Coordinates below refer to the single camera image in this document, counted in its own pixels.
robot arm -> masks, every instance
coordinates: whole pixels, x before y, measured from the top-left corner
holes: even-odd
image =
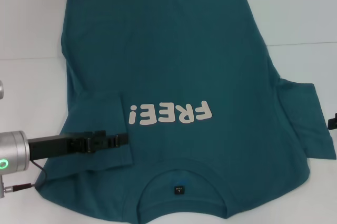
[[[106,136],[105,131],[29,140],[22,131],[0,133],[0,198],[4,197],[5,192],[15,192],[34,186],[29,183],[4,187],[2,182],[2,175],[27,170],[29,161],[34,163],[34,160],[74,153],[91,154],[102,149],[119,148],[125,144],[128,144],[126,133]]]

folded t-shirt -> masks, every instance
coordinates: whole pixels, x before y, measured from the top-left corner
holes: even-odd
[[[247,0],[67,0],[62,132],[128,133],[50,158],[40,194],[95,218],[228,218],[335,159],[313,84],[281,79]]]

black clamp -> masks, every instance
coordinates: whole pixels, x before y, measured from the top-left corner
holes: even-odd
[[[328,120],[328,129],[329,130],[337,129],[337,113],[335,114],[335,118],[334,119],[329,119]]]
[[[128,144],[127,133],[106,135],[105,131],[70,133],[28,141],[31,160],[73,153],[95,153]]]

neckline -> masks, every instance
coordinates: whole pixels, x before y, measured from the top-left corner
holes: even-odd
[[[223,218],[228,218],[238,212],[241,212],[240,206],[237,203],[234,195],[230,189],[228,182],[218,175],[212,168],[203,164],[199,161],[190,160],[190,159],[173,159],[167,160],[163,162],[158,162],[153,165],[151,168],[147,169],[146,171],[140,171],[138,174],[140,177],[135,178],[136,183],[134,183],[131,189],[126,196],[123,209],[122,209],[122,221],[129,222],[132,224],[144,224],[140,222],[139,214],[138,214],[138,204],[140,198],[143,194],[144,189],[146,186],[157,176],[163,174],[165,172],[171,170],[186,170],[193,173],[196,173],[206,179],[219,193],[223,202],[226,206],[226,213],[223,214],[223,209],[219,209],[219,214],[213,213],[213,215],[221,216]],[[167,210],[165,212],[164,209],[161,210],[161,215],[179,212],[179,211],[191,211],[190,207],[184,208],[184,206],[179,206],[179,210]],[[200,209],[197,212],[203,213],[203,209]],[[153,218],[155,219],[159,217],[155,212],[153,213]]]

silver cylinder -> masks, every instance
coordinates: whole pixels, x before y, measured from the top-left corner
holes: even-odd
[[[4,98],[4,86],[2,82],[0,81],[0,99]]]
[[[22,131],[0,133],[0,175],[28,169],[29,145]]]

